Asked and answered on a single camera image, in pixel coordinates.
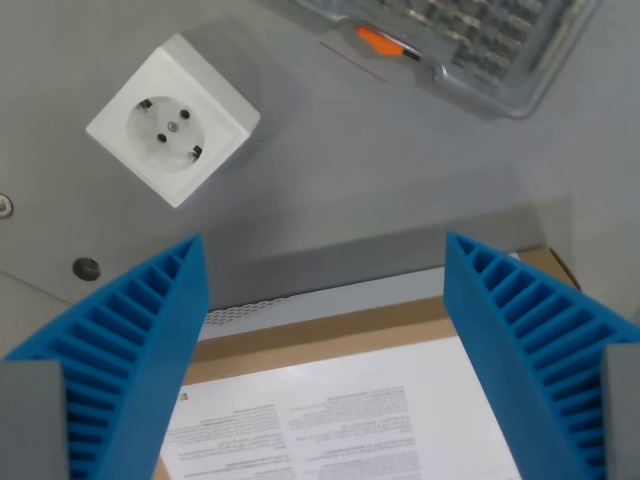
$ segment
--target white electrical outlet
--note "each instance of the white electrical outlet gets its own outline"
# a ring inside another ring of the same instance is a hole
[[[138,69],[87,132],[173,207],[249,138],[260,113],[181,35]]]

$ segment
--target clear plastic case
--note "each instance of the clear plastic case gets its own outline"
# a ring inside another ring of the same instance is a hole
[[[511,117],[531,113],[600,0],[296,0],[404,45],[434,80]]]

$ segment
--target blue ribbed plastic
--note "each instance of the blue ribbed plastic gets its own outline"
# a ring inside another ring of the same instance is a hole
[[[103,287],[6,357],[61,362],[71,479],[151,478],[208,307],[198,236]]]
[[[604,346],[640,329],[578,290],[449,234],[445,306],[524,480],[605,478]]]

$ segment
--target screw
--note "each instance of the screw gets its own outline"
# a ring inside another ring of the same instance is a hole
[[[76,277],[85,282],[94,282],[100,276],[100,265],[94,259],[81,257],[76,259],[71,269]]]
[[[13,203],[9,197],[0,193],[0,219],[13,215]]]

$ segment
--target orange handle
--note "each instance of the orange handle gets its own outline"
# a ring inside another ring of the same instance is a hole
[[[404,48],[379,33],[372,32],[368,28],[358,27],[358,36],[373,47],[380,55],[399,57],[404,53]]]

